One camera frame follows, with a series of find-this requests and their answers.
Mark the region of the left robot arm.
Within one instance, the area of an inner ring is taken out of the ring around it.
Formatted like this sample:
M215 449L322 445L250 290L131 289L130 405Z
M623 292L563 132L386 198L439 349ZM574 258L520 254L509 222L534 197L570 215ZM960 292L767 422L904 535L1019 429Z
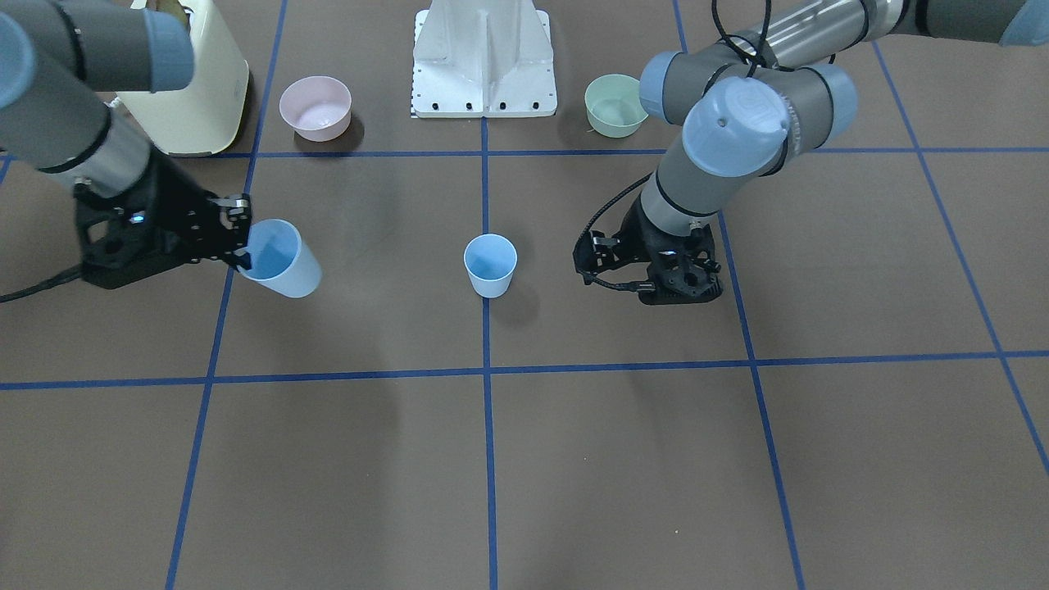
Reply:
M1001 46L1047 41L1045 1L802 1L700 52L660 52L639 82L648 115L681 128L615 234L585 225L574 269L644 305L722 295L712 224L749 180L839 136L858 91L832 56L890 34Z

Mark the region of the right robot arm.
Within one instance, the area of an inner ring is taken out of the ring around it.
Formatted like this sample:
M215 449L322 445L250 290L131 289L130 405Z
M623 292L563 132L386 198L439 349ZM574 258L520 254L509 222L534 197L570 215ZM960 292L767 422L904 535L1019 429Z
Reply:
M204 259L251 269L251 199L176 163L231 146L248 86L212 1L4 1L2 148L70 191L81 261L2 301L76 279L115 290Z

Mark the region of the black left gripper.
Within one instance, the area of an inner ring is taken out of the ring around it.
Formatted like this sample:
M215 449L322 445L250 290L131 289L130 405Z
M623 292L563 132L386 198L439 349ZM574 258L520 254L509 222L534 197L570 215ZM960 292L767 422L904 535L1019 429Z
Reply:
M633 203L619 231L607 235L593 230L615 205L608 202L593 214L574 243L574 271L585 285L638 295L644 305L692 305L708 303L724 292L715 260L715 239L711 226L700 223L678 236L657 228L643 214L640 202ZM611 283L601 274L633 264L646 265L646 277L627 283Z

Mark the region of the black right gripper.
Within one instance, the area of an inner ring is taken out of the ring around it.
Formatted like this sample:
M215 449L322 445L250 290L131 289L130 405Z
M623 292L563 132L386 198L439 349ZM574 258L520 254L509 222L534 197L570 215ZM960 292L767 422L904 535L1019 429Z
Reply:
M74 181L79 276L105 290L204 259L250 271L250 194L220 197L172 157L150 157L141 178L116 197L102 197L91 180Z

